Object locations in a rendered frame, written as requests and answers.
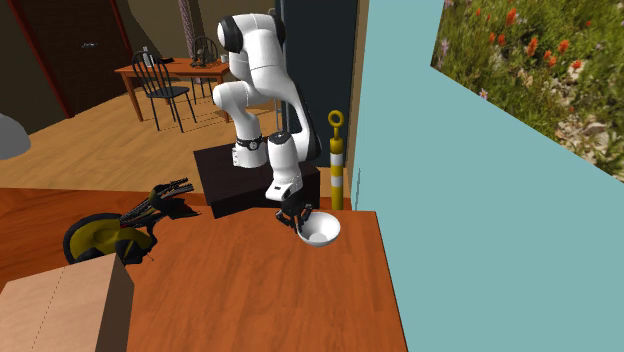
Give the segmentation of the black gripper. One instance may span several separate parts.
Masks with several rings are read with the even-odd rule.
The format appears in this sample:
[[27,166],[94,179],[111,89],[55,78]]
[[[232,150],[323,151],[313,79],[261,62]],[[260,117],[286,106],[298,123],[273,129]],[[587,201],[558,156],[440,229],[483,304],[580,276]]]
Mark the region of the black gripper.
[[283,225],[301,233],[312,211],[312,205],[305,205],[305,200],[302,198],[302,195],[300,193],[294,193],[284,200],[284,212],[278,210],[275,216]]

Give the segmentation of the white bowl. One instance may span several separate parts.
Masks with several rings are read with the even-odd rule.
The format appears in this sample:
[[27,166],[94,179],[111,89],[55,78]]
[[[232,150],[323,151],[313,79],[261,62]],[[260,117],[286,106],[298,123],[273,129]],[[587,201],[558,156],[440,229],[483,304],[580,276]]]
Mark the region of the white bowl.
[[334,215],[326,212],[312,212],[297,233],[306,244],[322,247],[332,243],[340,231],[341,224]]

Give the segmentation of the dark robot stand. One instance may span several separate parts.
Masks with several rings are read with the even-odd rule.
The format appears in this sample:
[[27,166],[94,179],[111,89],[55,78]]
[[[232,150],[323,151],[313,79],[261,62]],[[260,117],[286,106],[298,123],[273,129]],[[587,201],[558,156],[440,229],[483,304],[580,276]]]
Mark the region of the dark robot stand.
[[225,144],[196,150],[194,158],[207,204],[215,218],[228,216],[250,208],[281,209],[282,203],[266,197],[279,183],[282,190],[288,187],[289,177],[295,169],[287,170],[281,163],[277,170],[266,164],[257,168],[233,165],[234,144]]

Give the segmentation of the yellow and black helmet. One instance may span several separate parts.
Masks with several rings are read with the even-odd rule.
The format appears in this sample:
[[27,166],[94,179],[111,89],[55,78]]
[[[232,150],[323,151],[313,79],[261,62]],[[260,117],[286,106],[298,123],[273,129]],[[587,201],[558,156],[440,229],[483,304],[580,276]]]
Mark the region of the yellow and black helmet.
[[194,190],[187,178],[157,184],[148,196],[125,214],[97,213],[74,223],[65,233],[63,252],[69,264],[115,254],[123,265],[140,264],[156,246],[155,225],[199,213],[178,198]]

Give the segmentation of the black metal chair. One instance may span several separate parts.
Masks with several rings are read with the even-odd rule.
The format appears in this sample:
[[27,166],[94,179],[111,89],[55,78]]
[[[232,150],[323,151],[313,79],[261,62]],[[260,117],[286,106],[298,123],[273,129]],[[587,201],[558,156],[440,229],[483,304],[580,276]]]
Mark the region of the black metal chair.
[[184,132],[184,128],[175,101],[177,97],[184,96],[186,98],[192,119],[194,122],[197,121],[189,97],[189,88],[172,84],[169,71],[163,59],[142,50],[133,55],[131,67],[147,98],[150,100],[157,130],[160,130],[160,125],[155,110],[155,99],[164,99],[170,103],[172,118],[178,124],[181,132]]
[[[206,36],[197,37],[193,42],[192,50],[193,50],[193,56],[192,56],[192,62],[191,62],[192,68],[206,67],[207,64],[216,62],[217,59],[219,58],[217,45],[212,39]],[[205,91],[204,91],[204,86],[203,86],[204,79],[203,78],[199,78],[199,79],[191,78],[191,87],[192,87],[192,93],[193,93],[193,98],[194,98],[195,103],[196,103],[196,93],[195,93],[196,82],[199,82],[198,84],[200,85],[202,96],[203,97],[206,96]]]

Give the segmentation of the orange wooden table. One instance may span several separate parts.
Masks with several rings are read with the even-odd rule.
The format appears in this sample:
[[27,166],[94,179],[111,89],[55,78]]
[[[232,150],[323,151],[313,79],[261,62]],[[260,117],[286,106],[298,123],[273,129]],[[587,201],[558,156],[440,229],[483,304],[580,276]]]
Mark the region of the orange wooden table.
[[[172,63],[166,64],[165,67],[171,77],[214,78],[219,84],[224,82],[225,75],[230,72],[229,64],[222,63],[220,60],[209,63],[206,67],[192,67],[191,63],[191,58],[175,58]],[[143,115],[136,98],[134,85],[131,81],[132,78],[137,77],[137,74],[133,71],[131,65],[116,69],[115,72],[122,78],[138,121],[143,122]]]

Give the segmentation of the tan cardboard box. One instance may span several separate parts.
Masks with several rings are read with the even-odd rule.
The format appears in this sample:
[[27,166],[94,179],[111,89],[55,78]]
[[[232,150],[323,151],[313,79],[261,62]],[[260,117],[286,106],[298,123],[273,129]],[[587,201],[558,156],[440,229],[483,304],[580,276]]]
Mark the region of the tan cardboard box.
[[133,294],[113,254],[10,281],[0,352],[126,352]]

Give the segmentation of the dark wooden door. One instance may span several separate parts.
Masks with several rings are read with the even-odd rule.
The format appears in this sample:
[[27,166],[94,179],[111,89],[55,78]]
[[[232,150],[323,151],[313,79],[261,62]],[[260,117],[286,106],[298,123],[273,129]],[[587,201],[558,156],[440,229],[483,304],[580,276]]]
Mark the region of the dark wooden door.
[[7,0],[66,117],[127,92],[132,49],[116,0]]

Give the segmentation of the grey rounded object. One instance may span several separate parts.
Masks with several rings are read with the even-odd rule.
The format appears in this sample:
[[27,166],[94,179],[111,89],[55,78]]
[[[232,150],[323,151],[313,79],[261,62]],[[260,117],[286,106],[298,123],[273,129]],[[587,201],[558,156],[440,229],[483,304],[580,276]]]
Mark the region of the grey rounded object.
[[0,160],[22,155],[31,148],[31,140],[16,120],[0,113]]

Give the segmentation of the yellow and white post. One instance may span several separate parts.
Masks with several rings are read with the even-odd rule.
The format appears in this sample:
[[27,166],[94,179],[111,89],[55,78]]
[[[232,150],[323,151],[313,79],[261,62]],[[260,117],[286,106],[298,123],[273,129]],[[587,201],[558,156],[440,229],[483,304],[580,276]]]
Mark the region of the yellow and white post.
[[328,122],[333,128],[333,137],[330,139],[330,180],[332,192],[332,209],[343,210],[344,140],[340,135],[340,128],[344,124],[344,116],[339,110],[332,110],[328,114]]

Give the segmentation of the flower meadow wall picture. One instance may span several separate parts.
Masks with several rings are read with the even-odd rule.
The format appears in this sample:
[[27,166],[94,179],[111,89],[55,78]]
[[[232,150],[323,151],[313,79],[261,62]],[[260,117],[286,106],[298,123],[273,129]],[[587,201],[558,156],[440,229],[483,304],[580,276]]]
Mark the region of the flower meadow wall picture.
[[624,0],[441,0],[437,71],[624,183]]

